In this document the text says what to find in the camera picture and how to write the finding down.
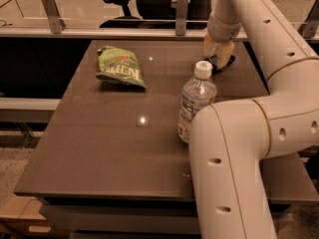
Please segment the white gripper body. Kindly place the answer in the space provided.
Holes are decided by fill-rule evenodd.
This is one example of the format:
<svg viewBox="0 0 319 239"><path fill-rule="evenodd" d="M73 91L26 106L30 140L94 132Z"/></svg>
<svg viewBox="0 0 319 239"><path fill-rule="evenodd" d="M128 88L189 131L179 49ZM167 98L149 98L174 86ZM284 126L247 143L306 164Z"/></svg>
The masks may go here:
<svg viewBox="0 0 319 239"><path fill-rule="evenodd" d="M240 28L240 23L224 23L215 12L207 20L207 35L216 43L229 42L238 35Z"/></svg>

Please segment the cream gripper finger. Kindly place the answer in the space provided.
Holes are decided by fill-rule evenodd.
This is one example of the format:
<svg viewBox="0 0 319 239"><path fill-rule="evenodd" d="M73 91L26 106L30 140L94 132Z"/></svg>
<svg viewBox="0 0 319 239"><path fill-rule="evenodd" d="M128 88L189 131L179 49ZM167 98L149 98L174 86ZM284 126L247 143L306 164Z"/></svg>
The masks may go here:
<svg viewBox="0 0 319 239"><path fill-rule="evenodd" d="M226 63L232 55L234 44L232 41L227 43L219 43L215 50L215 55L221 60L222 64Z"/></svg>
<svg viewBox="0 0 319 239"><path fill-rule="evenodd" d="M208 33L204 36L204 43L203 43L203 53L210 57L214 54L216 48L216 42L209 36Z"/></svg>

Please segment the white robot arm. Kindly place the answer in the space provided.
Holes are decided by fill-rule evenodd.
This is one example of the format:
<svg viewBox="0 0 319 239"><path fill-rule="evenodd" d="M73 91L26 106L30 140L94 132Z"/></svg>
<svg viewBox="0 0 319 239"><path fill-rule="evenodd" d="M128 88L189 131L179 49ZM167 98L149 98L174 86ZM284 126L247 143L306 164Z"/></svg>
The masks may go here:
<svg viewBox="0 0 319 239"><path fill-rule="evenodd" d="M202 239L277 239L259 162L319 141L319 58L271 0L218 0L240 22L269 93L193 119L189 159Z"/></svg>

